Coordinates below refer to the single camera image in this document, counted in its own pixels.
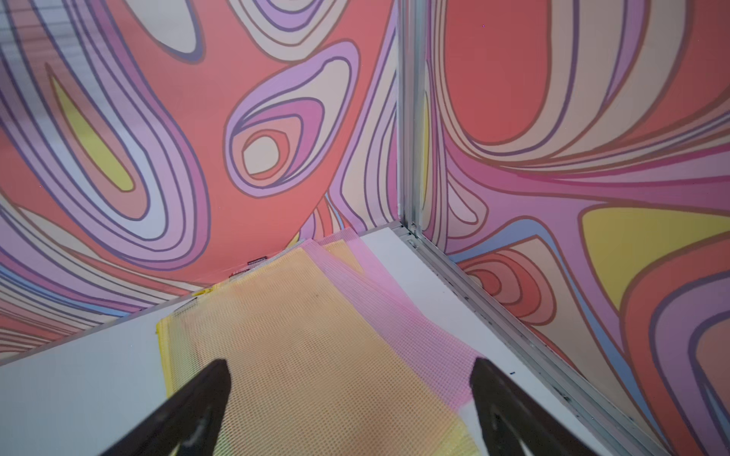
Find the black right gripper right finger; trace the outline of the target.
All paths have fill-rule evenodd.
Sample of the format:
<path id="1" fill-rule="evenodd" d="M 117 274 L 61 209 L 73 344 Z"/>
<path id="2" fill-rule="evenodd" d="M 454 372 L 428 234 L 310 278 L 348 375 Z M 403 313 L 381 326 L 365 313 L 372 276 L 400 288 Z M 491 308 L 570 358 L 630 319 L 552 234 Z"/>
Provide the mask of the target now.
<path id="1" fill-rule="evenodd" d="M 475 359 L 470 387 L 490 455 L 595 454 L 492 361 Z"/>

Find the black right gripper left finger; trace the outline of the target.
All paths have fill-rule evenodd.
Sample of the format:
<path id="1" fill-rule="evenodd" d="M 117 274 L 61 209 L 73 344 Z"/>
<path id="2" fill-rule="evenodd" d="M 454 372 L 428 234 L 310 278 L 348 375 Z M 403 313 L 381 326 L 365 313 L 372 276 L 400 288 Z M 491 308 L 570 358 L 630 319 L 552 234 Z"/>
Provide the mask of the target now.
<path id="1" fill-rule="evenodd" d="M 231 386 L 227 362 L 212 361 L 104 454 L 213 454 Z"/>

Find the pale yellow document bag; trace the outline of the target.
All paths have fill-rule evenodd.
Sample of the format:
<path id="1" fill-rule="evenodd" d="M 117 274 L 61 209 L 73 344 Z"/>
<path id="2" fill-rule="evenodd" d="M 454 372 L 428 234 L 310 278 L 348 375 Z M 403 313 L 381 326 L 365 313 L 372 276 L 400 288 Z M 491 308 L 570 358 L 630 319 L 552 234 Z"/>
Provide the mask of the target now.
<path id="1" fill-rule="evenodd" d="M 473 437 L 300 247 L 157 326 L 165 387 L 231 375 L 218 455 L 475 455 Z"/>

